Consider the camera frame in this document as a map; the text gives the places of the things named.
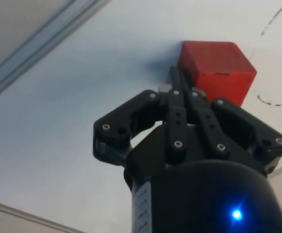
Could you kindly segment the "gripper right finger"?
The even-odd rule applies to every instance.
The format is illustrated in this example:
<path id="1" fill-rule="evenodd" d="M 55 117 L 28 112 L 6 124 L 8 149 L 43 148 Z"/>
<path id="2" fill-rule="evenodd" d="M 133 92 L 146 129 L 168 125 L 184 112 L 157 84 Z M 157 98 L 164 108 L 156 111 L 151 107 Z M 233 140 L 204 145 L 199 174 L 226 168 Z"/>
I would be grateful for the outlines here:
<path id="1" fill-rule="evenodd" d="M 272 173 L 282 157 L 282 134 L 225 98 L 209 101 L 180 70 L 185 100 L 211 155 Z"/>

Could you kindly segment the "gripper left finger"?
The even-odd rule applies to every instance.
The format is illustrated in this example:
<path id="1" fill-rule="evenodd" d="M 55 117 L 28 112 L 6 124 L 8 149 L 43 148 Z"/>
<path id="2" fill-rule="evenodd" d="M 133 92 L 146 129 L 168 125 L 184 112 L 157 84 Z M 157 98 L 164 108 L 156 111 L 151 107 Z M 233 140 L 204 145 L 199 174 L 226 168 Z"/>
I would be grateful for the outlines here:
<path id="1" fill-rule="evenodd" d="M 170 67 L 170 84 L 158 91 L 144 90 L 121 104 L 93 126 L 93 156 L 108 164 L 126 166 L 133 148 L 131 140 L 151 128 L 157 121 L 163 131 L 153 140 L 162 146 L 163 156 L 178 160 L 187 150 L 187 110 L 184 102 L 185 75 L 177 67 Z"/>

